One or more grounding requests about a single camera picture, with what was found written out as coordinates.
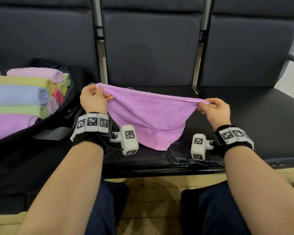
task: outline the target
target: jeans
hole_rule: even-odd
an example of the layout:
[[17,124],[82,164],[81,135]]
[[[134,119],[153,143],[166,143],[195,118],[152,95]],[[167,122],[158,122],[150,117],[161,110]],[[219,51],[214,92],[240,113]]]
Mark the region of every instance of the jeans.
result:
[[251,235],[227,181],[184,190],[180,221],[183,235]]
[[125,183],[107,182],[101,178],[85,235],[116,235],[128,195]]

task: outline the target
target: bag logo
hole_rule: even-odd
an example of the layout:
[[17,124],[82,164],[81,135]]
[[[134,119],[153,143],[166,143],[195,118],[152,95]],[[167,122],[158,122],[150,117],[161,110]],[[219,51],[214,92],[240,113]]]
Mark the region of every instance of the bag logo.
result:
[[75,108],[69,109],[67,112],[69,113],[68,115],[64,116],[64,118],[69,119],[70,117],[73,116],[75,111],[80,107],[80,105],[77,105]]

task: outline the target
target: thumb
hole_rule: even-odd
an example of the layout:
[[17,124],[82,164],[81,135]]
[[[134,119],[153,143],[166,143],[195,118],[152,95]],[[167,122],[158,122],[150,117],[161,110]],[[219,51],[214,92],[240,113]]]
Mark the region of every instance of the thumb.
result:
[[199,104],[198,104],[198,107],[200,107],[200,109],[202,110],[202,111],[205,111],[206,113],[208,113],[212,108],[211,107],[209,107],[207,104],[205,104],[204,102],[200,102]]
[[103,95],[103,87],[102,86],[99,86],[97,88],[97,91],[96,91],[95,95]]

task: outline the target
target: gray seat back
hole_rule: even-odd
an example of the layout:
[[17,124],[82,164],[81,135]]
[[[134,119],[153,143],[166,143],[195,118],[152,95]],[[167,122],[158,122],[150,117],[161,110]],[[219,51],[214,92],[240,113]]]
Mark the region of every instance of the gray seat back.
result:
[[108,83],[191,86],[205,0],[100,0]]
[[99,82],[91,0],[0,0],[0,71],[40,57]]
[[214,0],[199,87],[274,87],[294,39],[294,0]]

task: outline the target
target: tiled floor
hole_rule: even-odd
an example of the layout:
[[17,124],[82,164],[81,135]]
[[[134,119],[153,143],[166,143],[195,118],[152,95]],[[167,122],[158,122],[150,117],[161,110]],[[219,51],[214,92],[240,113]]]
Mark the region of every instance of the tiled floor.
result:
[[[294,183],[294,168],[278,170]],[[210,186],[226,180],[225,174],[110,179],[130,189],[117,235],[181,235],[180,197],[184,189]],[[15,235],[25,213],[0,215],[0,235]]]

